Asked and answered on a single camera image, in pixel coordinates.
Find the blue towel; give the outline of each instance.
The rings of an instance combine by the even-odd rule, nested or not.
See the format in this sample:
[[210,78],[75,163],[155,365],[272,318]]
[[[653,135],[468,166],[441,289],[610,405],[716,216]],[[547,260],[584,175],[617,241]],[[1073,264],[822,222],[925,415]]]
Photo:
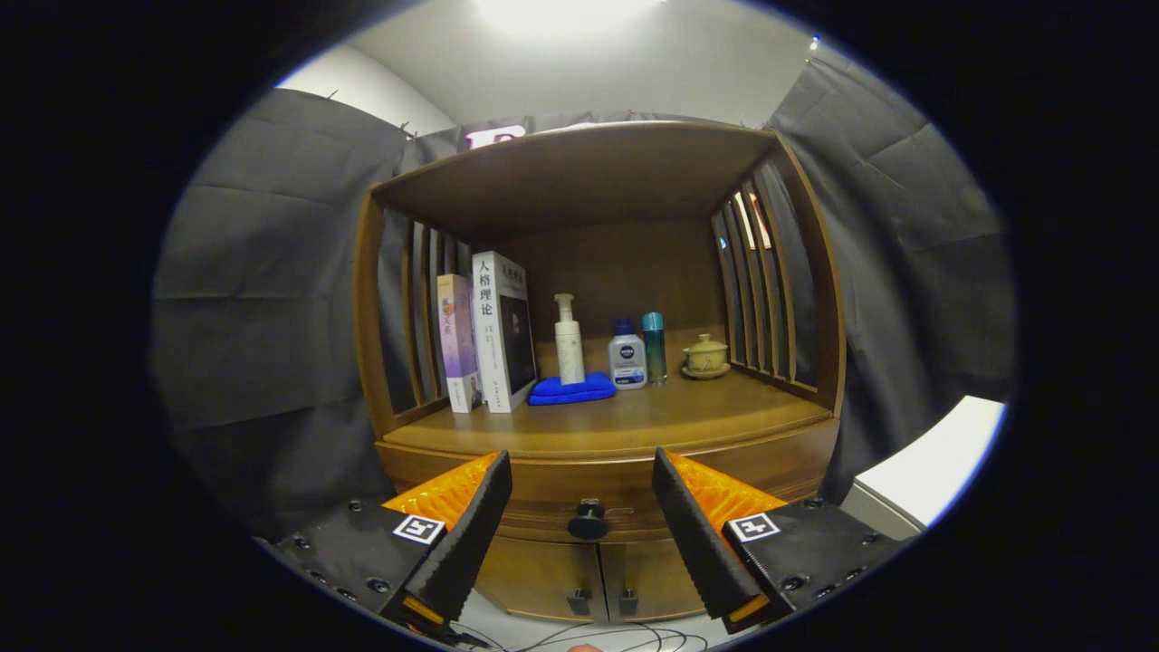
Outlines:
[[599,401],[615,394],[615,386],[603,372],[592,372],[583,383],[561,386],[559,376],[545,379],[531,390],[527,405],[561,405]]

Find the white pump bottle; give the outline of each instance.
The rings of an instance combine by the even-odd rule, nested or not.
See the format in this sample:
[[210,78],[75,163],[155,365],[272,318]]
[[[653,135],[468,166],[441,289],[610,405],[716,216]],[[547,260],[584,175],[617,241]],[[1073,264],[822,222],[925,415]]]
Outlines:
[[560,384],[583,383],[583,350],[580,347],[580,322],[571,317],[571,294],[555,294],[560,320],[555,322],[555,357],[560,361]]

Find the black wire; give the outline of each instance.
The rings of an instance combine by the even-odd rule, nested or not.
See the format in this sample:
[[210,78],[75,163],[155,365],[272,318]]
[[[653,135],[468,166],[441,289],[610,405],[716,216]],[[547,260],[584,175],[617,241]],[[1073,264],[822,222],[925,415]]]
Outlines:
[[458,621],[455,621],[455,623],[454,623],[454,624],[459,625],[460,628],[462,628],[462,629],[465,629],[465,630],[467,630],[467,631],[473,631],[473,632],[478,633],[479,636],[481,636],[481,637],[486,638],[486,639],[487,639],[487,640],[489,640],[490,643],[494,643],[494,644],[495,644],[495,647],[498,647],[500,650],[505,650],[505,649],[504,649],[504,647],[503,647],[502,645],[500,645],[500,642],[497,642],[497,640],[495,640],[494,638],[491,638],[491,637],[487,636],[486,633],[483,633],[483,632],[481,632],[481,631],[476,630],[475,628],[473,628],[473,627],[468,627],[468,625],[465,625],[465,624],[462,624],[462,623],[460,623],[460,622],[458,622]]
[[[597,624],[597,623],[581,623],[580,625],[574,625],[574,627],[570,627],[570,628],[568,628],[566,630],[560,630],[560,631],[553,633],[552,636],[548,636],[547,638],[552,638],[552,637],[559,636],[559,635],[561,635],[564,631],[568,631],[570,629],[576,629],[578,627],[593,625],[593,624]],[[651,628],[651,627],[648,627],[648,625],[646,625],[643,623],[626,623],[626,624],[641,627],[641,628],[650,631],[653,635],[655,635],[656,636],[656,640],[658,643],[658,646],[656,649],[657,652],[659,651],[661,647],[664,646],[663,637],[661,637],[659,633],[658,633],[658,632],[662,632],[662,631],[670,631],[670,632],[675,633],[675,636],[671,636],[669,638],[676,638],[676,636],[684,636],[684,637],[690,637],[691,636],[691,637],[694,637],[694,638],[699,638],[700,640],[705,640],[704,637],[694,636],[694,635],[685,635],[684,632],[677,631],[675,629],[669,629],[669,628]],[[510,652],[527,652],[529,650],[532,650],[534,647],[541,647],[544,645],[554,645],[556,643],[564,643],[567,640],[580,640],[580,639],[591,638],[593,636],[606,636],[606,635],[610,635],[610,633],[624,633],[624,632],[627,632],[627,631],[640,631],[640,630],[636,630],[636,629],[617,629],[617,630],[611,630],[611,631],[597,631],[595,633],[585,633],[585,635],[582,635],[582,636],[569,636],[567,638],[557,638],[555,640],[542,639],[539,643],[535,643],[533,645],[529,645],[527,647],[522,647],[519,650],[512,650]],[[651,640],[648,640],[647,643],[641,643],[641,644],[636,645],[635,647],[640,647],[641,645],[647,645],[647,644],[650,644],[650,643],[651,643]]]
[[[563,631],[557,631],[557,632],[553,633],[552,636],[559,636],[559,635],[563,633]],[[591,638],[593,636],[607,636],[610,633],[624,633],[626,631],[640,631],[640,630],[637,630],[637,629],[617,629],[617,630],[611,630],[611,631],[597,631],[595,633],[585,633],[585,635],[582,635],[582,636],[569,636],[567,638],[556,638],[555,640],[540,642],[540,643],[537,643],[534,645],[531,645],[531,646],[527,646],[527,647],[523,647],[520,650],[512,650],[511,652],[527,652],[529,650],[533,650],[535,647],[542,647],[544,645],[554,645],[556,643],[563,643],[564,640],[580,640],[582,638]]]
[[[598,624],[598,623],[578,623],[578,624],[575,624],[575,625],[571,625],[571,627],[568,627],[568,628],[563,628],[563,629],[561,629],[561,630],[559,630],[556,632],[553,632],[553,633],[551,633],[551,635],[548,635],[548,636],[539,639],[538,642],[532,643],[531,645],[527,645],[525,647],[518,647],[518,649],[515,649],[515,650],[508,650],[506,647],[504,647],[503,645],[501,645],[497,640],[495,640],[490,636],[487,636],[486,633],[483,633],[483,632],[481,632],[481,631],[479,631],[479,630],[476,630],[476,629],[474,629],[472,627],[465,625],[465,624],[459,623],[459,622],[457,622],[454,624],[457,624],[457,625],[459,625],[459,627],[461,627],[461,628],[464,628],[466,630],[473,631],[473,632],[482,636],[483,638],[486,638],[490,643],[495,644],[495,646],[501,652],[529,652],[529,651],[534,650],[537,647],[542,647],[545,645],[552,645],[552,644],[555,644],[555,643],[564,643],[564,642],[568,642],[568,640],[578,640],[581,638],[591,638],[591,637],[595,637],[595,636],[606,636],[606,635],[611,635],[611,633],[624,633],[624,632],[628,632],[628,631],[640,631],[640,630],[636,630],[636,629],[617,629],[617,630],[611,630],[611,631],[597,631],[597,632],[592,632],[592,633],[588,633],[588,635],[582,635],[582,636],[569,636],[567,638],[559,638],[559,639],[552,640],[553,638],[555,638],[556,636],[560,636],[561,633],[566,633],[568,631],[571,631],[571,630],[575,630],[575,629],[580,629],[582,627]],[[653,628],[653,627],[649,627],[649,625],[647,625],[644,623],[626,623],[626,624],[636,625],[639,628],[643,628],[644,630],[648,630],[649,632],[651,632],[656,637],[656,643],[657,643],[657,645],[656,645],[656,652],[659,652],[663,649],[664,640],[666,640],[669,638],[677,638],[677,637],[680,637],[684,640],[680,642],[680,645],[677,646],[677,649],[673,652],[678,652],[681,647],[684,647],[684,645],[687,643],[688,638],[699,638],[700,639],[700,642],[704,644],[704,647],[701,649],[700,652],[702,652],[704,650],[708,649],[708,640],[705,637],[702,637],[702,636],[697,636],[697,635],[692,635],[692,633],[687,633],[686,635],[686,633],[684,633],[681,631],[677,631],[677,630],[670,629],[670,628]],[[672,636],[662,637],[659,635],[659,632],[672,632]],[[639,643],[636,645],[633,645],[632,647],[628,647],[627,650],[635,650],[637,647],[642,647],[642,646],[648,645],[650,643],[651,643],[650,640],[648,640],[646,643]]]
[[586,627],[586,625],[592,625],[592,624],[596,624],[596,623],[580,623],[580,624],[576,624],[576,625],[571,625],[569,628],[563,628],[560,631],[557,631],[557,632],[555,632],[555,633],[553,633],[553,635],[551,635],[551,636],[548,636],[546,638],[541,638],[538,643],[532,643],[531,645],[529,645],[526,647],[520,647],[520,649],[515,650],[512,652],[527,652],[527,650],[531,650],[533,647],[539,647],[540,645],[544,645],[548,640],[555,638],[556,636],[560,636],[561,633],[563,633],[566,631],[571,631],[574,629]]
[[[681,642],[680,645],[677,646],[677,649],[673,650],[672,652],[679,652],[680,647],[684,647],[684,644],[688,642],[687,635],[677,632],[677,633],[673,633],[671,636],[665,636],[665,637],[661,638],[661,640],[668,640],[670,638],[677,638],[677,637],[683,638],[684,642]],[[650,640],[646,640],[643,643],[637,643],[637,644],[633,645],[632,647],[625,647],[624,650],[620,650],[620,652],[628,652],[628,650],[635,650],[636,647],[643,647],[644,645],[651,645],[651,642]]]
[[640,627],[644,628],[646,630],[653,632],[656,636],[656,652],[659,652],[661,647],[664,647],[664,639],[659,637],[659,632],[658,631],[656,631],[655,629],[653,629],[653,628],[650,628],[650,627],[648,627],[648,625],[646,625],[643,623],[632,623],[632,624],[640,625]]

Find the blue bottle cap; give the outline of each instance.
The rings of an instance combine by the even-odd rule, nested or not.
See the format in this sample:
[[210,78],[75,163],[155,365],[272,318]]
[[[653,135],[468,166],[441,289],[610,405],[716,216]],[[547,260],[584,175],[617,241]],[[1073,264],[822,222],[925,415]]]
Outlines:
[[644,331],[663,331],[664,315],[658,312],[646,312],[642,318]]

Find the saucer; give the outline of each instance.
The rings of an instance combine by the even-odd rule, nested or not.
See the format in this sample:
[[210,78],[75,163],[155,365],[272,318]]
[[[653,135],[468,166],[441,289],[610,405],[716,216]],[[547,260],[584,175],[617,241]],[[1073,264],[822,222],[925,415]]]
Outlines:
[[698,381],[710,381],[713,379],[720,379],[721,376],[728,374],[728,371],[729,371],[729,366],[728,366],[727,362],[724,364],[723,367],[721,367],[720,369],[715,369],[713,372],[693,372],[693,371],[688,369],[687,367],[681,367],[680,368],[680,373],[681,374],[684,374],[685,376],[687,376],[690,379],[695,379]]

